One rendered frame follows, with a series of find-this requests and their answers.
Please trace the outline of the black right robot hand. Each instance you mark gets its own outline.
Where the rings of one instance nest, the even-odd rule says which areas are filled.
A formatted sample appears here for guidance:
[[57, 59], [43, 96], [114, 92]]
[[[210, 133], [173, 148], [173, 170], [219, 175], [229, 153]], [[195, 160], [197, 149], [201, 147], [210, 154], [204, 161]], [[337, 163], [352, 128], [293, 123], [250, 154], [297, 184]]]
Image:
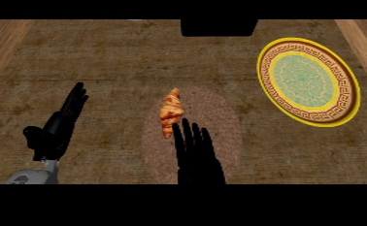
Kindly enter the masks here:
[[208, 131], [197, 123], [182, 119], [182, 125], [171, 124], [177, 159], [179, 185], [223, 185], [225, 175]]

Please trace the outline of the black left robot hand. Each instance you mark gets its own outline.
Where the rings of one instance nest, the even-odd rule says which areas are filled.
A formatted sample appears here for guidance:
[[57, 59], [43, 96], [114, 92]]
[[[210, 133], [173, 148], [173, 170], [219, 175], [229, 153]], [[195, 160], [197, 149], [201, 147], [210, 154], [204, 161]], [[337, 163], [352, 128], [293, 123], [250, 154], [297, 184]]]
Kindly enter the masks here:
[[34, 150], [32, 160], [59, 160], [68, 150], [74, 123], [88, 99], [83, 83], [74, 85], [60, 109], [51, 114], [44, 127], [26, 126], [22, 134], [26, 147]]

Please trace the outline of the round brown woven placemat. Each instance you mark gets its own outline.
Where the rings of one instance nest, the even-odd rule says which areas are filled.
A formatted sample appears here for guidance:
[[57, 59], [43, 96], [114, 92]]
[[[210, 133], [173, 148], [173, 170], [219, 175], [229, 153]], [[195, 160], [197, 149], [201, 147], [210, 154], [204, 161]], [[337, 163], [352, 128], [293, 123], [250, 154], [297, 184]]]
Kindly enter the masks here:
[[[242, 133], [236, 114], [225, 98], [198, 86], [177, 88], [183, 117], [208, 131], [214, 156], [220, 162], [225, 179], [234, 175], [241, 160]], [[177, 161], [173, 138], [161, 132], [161, 103], [158, 99], [145, 116], [142, 152], [149, 173], [158, 183], [177, 182]]]

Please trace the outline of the yellow rimmed patterned plate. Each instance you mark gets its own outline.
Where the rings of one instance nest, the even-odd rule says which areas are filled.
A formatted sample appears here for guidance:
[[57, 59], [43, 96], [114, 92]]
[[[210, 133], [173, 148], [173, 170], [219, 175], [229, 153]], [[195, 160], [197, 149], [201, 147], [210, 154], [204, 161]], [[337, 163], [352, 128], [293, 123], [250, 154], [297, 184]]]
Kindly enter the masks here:
[[256, 75], [263, 93], [296, 121], [337, 127], [358, 113], [361, 91], [342, 58], [305, 38], [279, 38], [262, 49]]

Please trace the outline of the golden brown croissant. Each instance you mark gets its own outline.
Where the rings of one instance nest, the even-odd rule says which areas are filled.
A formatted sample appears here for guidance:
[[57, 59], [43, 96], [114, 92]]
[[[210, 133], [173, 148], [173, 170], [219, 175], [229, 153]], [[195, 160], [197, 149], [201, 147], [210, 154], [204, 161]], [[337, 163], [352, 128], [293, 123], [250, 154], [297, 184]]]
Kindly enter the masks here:
[[168, 139], [171, 136], [173, 133], [171, 125], [180, 121], [182, 115], [183, 115], [183, 106], [180, 103], [180, 96], [177, 89], [173, 88], [168, 91], [168, 94], [165, 95], [162, 99], [162, 104], [160, 106], [160, 127], [161, 127], [162, 137], [165, 139]]

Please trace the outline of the black box appliance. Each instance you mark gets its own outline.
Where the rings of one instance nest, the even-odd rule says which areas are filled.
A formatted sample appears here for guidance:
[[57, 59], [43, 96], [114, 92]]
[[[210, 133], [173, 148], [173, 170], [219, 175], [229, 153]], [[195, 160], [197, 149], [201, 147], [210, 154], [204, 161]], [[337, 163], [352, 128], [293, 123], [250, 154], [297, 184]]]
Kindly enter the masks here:
[[185, 37], [248, 37], [256, 23], [256, 19], [182, 19], [180, 32]]

